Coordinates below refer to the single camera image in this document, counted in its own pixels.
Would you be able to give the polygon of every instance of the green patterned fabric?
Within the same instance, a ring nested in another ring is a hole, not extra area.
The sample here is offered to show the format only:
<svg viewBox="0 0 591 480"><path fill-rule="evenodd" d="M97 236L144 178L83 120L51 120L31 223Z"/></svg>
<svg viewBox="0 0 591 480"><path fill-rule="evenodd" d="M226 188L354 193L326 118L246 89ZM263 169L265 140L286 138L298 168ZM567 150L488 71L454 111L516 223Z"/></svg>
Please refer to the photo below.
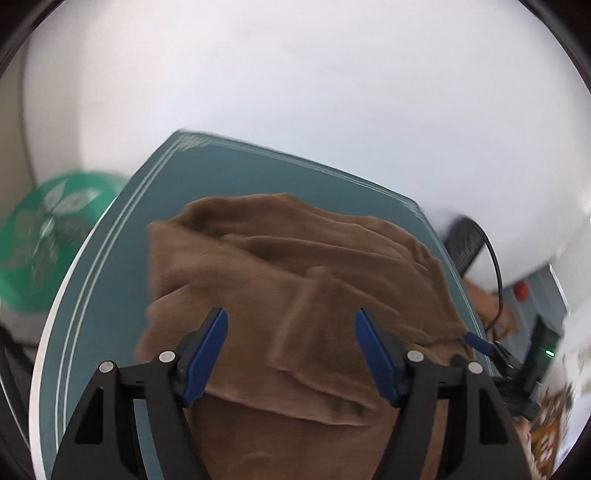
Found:
<svg viewBox="0 0 591 480"><path fill-rule="evenodd" d="M0 231L0 300L18 312L48 311L66 271L126 179L73 173L31 192Z"/></svg>

